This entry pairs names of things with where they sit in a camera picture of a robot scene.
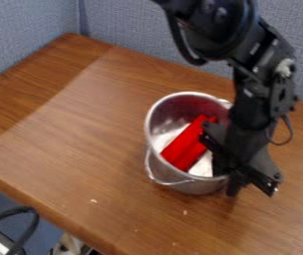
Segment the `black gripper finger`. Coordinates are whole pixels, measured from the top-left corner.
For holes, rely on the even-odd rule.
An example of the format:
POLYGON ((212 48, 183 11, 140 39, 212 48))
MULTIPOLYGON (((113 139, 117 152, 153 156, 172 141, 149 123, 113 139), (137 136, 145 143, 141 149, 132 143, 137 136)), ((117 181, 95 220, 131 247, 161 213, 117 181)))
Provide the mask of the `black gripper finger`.
POLYGON ((228 197, 235 197, 242 189, 242 187, 247 184, 247 176, 239 170, 235 170, 230 174, 230 180, 226 189, 226 195, 228 197))

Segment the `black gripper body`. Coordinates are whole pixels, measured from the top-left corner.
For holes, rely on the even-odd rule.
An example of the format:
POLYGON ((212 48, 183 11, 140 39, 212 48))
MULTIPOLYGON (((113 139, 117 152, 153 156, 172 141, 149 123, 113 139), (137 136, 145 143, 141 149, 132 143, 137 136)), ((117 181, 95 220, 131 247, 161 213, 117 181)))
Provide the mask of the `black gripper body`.
POLYGON ((272 196, 283 175, 270 157, 266 129, 244 129, 236 124, 224 126, 210 122, 203 122, 202 127, 199 141, 212 152, 212 172, 227 175, 230 180, 230 174, 239 170, 247 176, 244 186, 252 184, 272 196))

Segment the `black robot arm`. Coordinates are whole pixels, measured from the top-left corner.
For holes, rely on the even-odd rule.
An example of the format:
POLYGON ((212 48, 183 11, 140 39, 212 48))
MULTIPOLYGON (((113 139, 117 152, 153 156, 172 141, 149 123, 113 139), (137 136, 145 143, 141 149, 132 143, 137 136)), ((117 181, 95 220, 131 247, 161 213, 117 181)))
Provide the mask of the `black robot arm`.
POLYGON ((186 61, 224 61, 232 68, 235 100, 226 125, 200 124, 212 169, 228 175, 226 194, 255 185, 272 195, 283 181, 267 145, 295 110, 294 48, 263 20, 256 0, 152 0, 161 8, 186 61))

